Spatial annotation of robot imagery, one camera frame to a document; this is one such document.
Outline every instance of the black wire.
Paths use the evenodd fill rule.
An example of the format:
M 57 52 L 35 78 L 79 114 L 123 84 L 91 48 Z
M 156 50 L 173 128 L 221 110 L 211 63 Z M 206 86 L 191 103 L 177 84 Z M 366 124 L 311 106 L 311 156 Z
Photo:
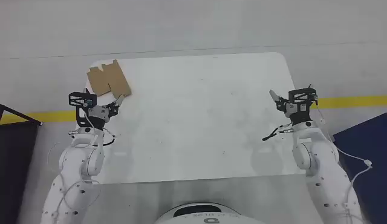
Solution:
M 275 133 L 277 130 L 278 130 L 278 127 L 275 128 L 274 131 L 270 135 L 268 135 L 267 137 L 262 138 L 262 141 L 266 141 L 269 138 L 272 138 L 273 136 L 277 135 L 277 133 Z
M 109 134 L 113 137 L 113 140 L 110 141 L 110 142 L 108 142 L 108 143 L 104 143 L 102 146 L 109 146 L 110 144 L 112 144 L 112 143 L 115 141 L 115 135 L 114 135 L 114 134 L 111 134 L 111 133 L 109 133 Z

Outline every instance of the floor stripe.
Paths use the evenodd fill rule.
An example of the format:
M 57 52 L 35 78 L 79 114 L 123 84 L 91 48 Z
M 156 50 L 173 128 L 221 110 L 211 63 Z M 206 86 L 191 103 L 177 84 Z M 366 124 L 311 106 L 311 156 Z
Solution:
M 350 97 L 335 97 L 319 99 L 320 109 L 324 108 L 350 108 L 350 107 L 387 107 L 387 95 L 382 96 L 350 96 Z M 75 111 L 53 111 L 41 113 L 28 113 L 34 119 L 41 122 L 75 122 Z M 22 118 L 12 115 L 4 114 L 1 118 L 1 124 L 9 124 L 24 121 Z
M 75 111 L 52 111 L 52 112 L 35 112 L 28 113 L 27 116 L 41 122 L 75 122 L 76 112 Z M 14 114 L 4 114 L 1 118 L 0 125 L 9 124 L 15 122 L 23 122 L 23 118 L 15 116 Z
M 387 106 L 387 95 L 382 96 L 349 96 L 319 99 L 322 108 L 350 108 L 350 107 L 382 107 Z

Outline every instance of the white tabletop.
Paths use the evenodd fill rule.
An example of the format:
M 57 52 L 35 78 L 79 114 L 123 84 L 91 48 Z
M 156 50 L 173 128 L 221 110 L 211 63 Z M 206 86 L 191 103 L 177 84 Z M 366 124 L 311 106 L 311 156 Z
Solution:
M 287 97 L 294 89 L 281 54 L 118 62 L 132 95 L 105 125 L 119 138 L 105 147 L 96 180 L 130 183 L 303 173 L 293 160 L 291 135 L 261 140 L 290 122 L 268 93 L 273 89 Z M 113 99 L 108 93 L 98 104 Z

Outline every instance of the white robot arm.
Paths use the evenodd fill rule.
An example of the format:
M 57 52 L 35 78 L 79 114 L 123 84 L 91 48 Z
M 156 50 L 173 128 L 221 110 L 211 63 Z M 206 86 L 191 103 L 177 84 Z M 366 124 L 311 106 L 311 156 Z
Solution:
M 290 91 L 289 100 L 274 91 L 270 95 L 277 109 L 291 119 L 292 128 L 280 133 L 293 132 L 293 156 L 297 166 L 306 170 L 307 188 L 323 222 L 363 223 L 356 193 L 347 173 L 338 164 L 336 146 L 309 117 L 311 104 L 318 104 L 316 90 L 309 87 Z M 371 168 L 369 160 L 365 164 Z
M 44 203 L 41 224 L 81 224 L 86 209 L 93 203 L 96 191 L 91 176 L 102 169 L 104 153 L 103 126 L 110 117 L 118 114 L 123 95 L 104 106 L 97 105 L 97 96 L 86 92 L 69 95 L 70 105 L 77 107 L 76 131 L 70 131 L 71 145 L 59 159 L 60 174 L 54 179 Z M 85 117 L 79 116 L 79 109 Z

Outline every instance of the cardboard piece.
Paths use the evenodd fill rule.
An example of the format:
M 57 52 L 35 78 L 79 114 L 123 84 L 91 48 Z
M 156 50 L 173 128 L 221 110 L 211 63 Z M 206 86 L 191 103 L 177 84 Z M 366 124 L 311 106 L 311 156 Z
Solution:
M 97 96 L 110 91 L 112 91 L 115 98 L 118 98 L 121 94 L 125 96 L 132 94 L 117 60 L 113 60 L 112 64 L 102 64 L 102 69 L 103 71 L 98 67 L 92 67 L 90 72 L 87 73 L 90 86 Z

